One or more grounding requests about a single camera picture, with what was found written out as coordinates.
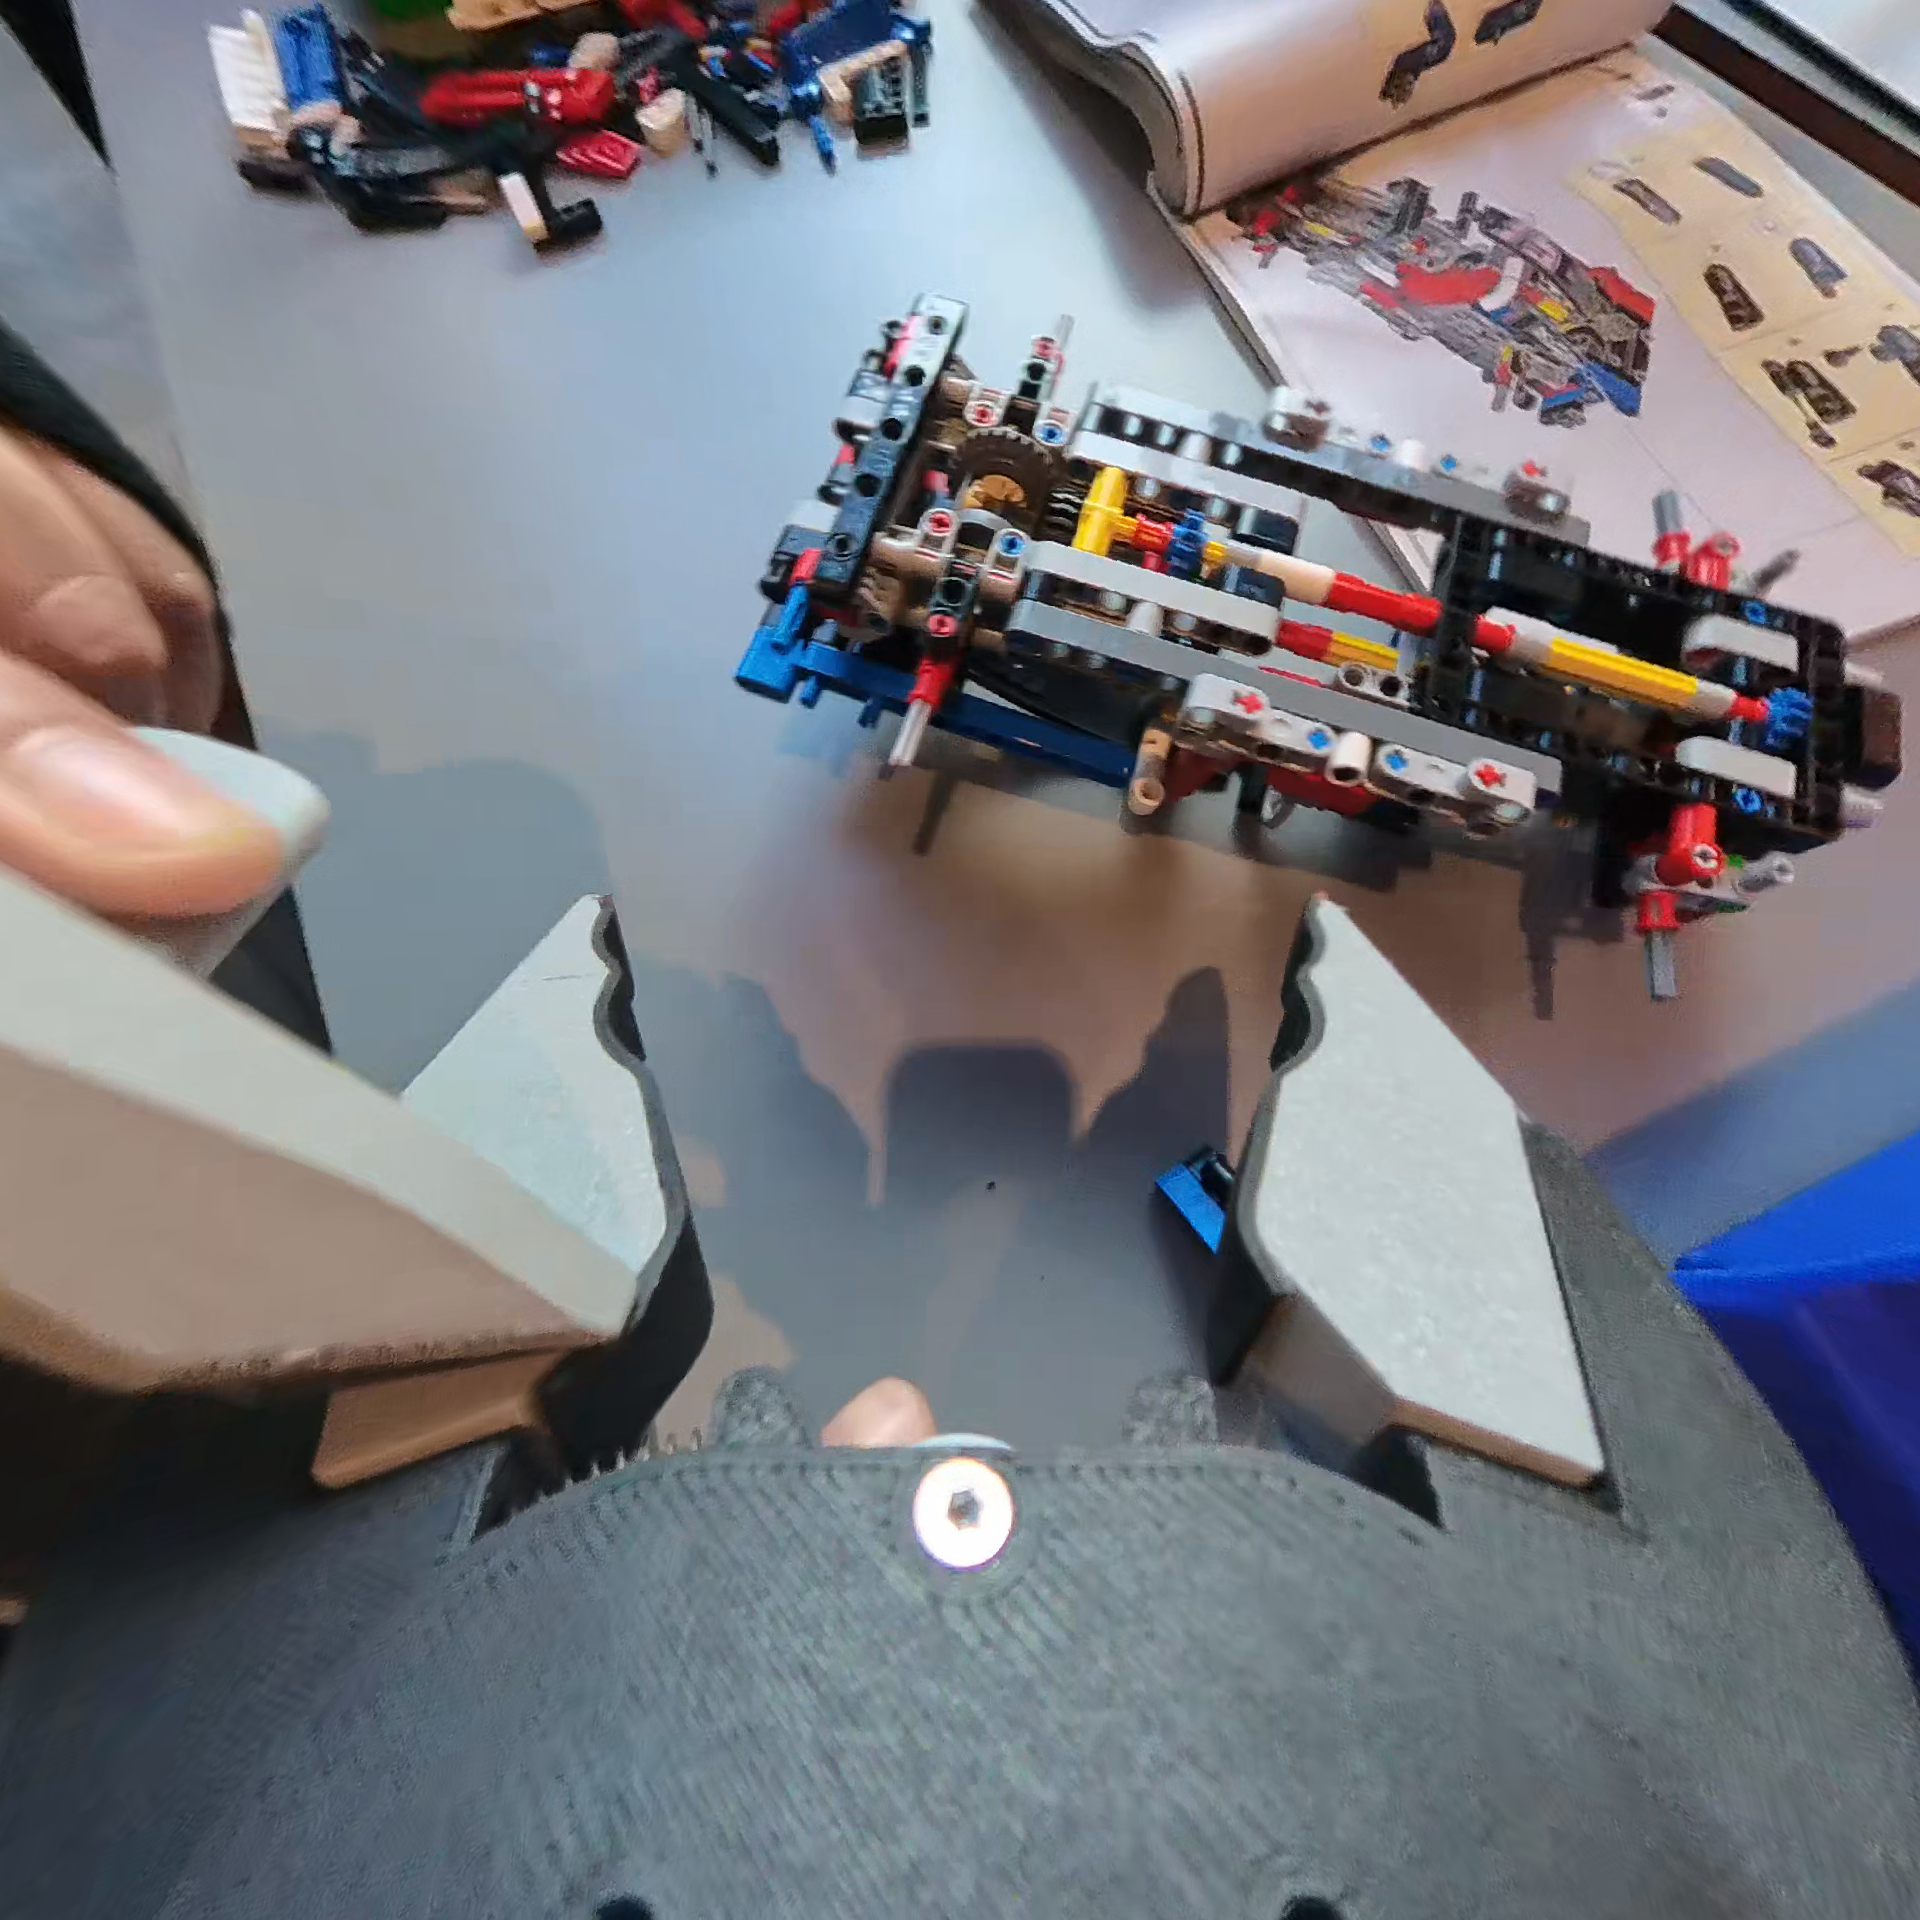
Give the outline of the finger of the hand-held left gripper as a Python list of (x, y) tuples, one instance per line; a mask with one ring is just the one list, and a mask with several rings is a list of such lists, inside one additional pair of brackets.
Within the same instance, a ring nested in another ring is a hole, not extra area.
[(569, 1353), (636, 1309), (505, 1172), (9, 874), (2, 1344), (109, 1393)]

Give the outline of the toy building instruction booklet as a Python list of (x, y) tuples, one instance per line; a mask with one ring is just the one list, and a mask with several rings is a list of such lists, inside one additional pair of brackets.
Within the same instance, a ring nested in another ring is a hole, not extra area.
[(1674, 494), (1788, 607), (1915, 636), (1915, 271), (1658, 55), (1665, 5), (1002, 5), (1151, 148), (1270, 378), (1380, 450), (1536, 464), (1649, 557)]

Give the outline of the blue plastic bin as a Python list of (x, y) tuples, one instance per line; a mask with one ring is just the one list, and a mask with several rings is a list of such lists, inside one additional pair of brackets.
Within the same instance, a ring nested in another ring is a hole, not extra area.
[(1674, 1279), (1800, 1447), (1917, 1662), (1917, 1138), (1680, 1255)]

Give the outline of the toy brick car chassis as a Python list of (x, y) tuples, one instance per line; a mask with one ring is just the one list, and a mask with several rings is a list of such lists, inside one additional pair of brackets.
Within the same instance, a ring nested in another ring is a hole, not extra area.
[(1260, 420), (1113, 383), (1069, 403), (1067, 318), (992, 383), (968, 316), (921, 294), (859, 355), (733, 673), (894, 718), (887, 771), (949, 732), (1133, 819), (1233, 787), (1260, 821), (1560, 832), (1656, 1000), (1680, 930), (1883, 816), (1900, 695), (1674, 498), (1656, 557), (1618, 560), (1538, 464), (1493, 489), (1291, 389)]

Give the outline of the blue brick piece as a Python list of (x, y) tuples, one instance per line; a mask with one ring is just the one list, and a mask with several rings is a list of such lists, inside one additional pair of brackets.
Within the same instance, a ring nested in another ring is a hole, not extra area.
[(1216, 1255), (1235, 1207), (1235, 1168), (1216, 1148), (1202, 1146), (1159, 1176), (1157, 1193), (1187, 1232)]

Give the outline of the pile of loose bricks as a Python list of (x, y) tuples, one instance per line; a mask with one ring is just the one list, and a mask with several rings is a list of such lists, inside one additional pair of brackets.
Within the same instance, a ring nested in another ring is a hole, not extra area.
[(359, 233), (434, 232), (504, 208), (541, 253), (603, 228), (569, 182), (628, 182), (733, 148), (781, 166), (802, 132), (888, 153), (929, 123), (933, 28), (908, 5), (369, 5), (245, 11), (208, 26), (232, 170), (257, 193), (330, 203)]

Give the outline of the person's right hand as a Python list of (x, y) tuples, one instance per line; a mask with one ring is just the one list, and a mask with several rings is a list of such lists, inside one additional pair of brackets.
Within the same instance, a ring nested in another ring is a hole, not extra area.
[(939, 1436), (924, 1390), (900, 1378), (874, 1379), (821, 1428), (823, 1447), (913, 1447)]

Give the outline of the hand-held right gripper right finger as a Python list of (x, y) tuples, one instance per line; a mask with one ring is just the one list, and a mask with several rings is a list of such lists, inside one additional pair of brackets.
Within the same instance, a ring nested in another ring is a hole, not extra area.
[(1303, 911), (1233, 1168), (1208, 1323), (1311, 1457), (1417, 1436), (1556, 1485), (1606, 1474), (1508, 1092), (1334, 900)]

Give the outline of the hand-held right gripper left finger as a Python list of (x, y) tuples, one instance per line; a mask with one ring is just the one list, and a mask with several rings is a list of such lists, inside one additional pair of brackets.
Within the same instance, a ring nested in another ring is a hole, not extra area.
[(569, 908), (403, 1102), (611, 1255), (634, 1297), (599, 1345), (336, 1390), (314, 1482), (343, 1490), (497, 1436), (527, 1439), (550, 1476), (640, 1455), (708, 1344), (714, 1303), (611, 896)]

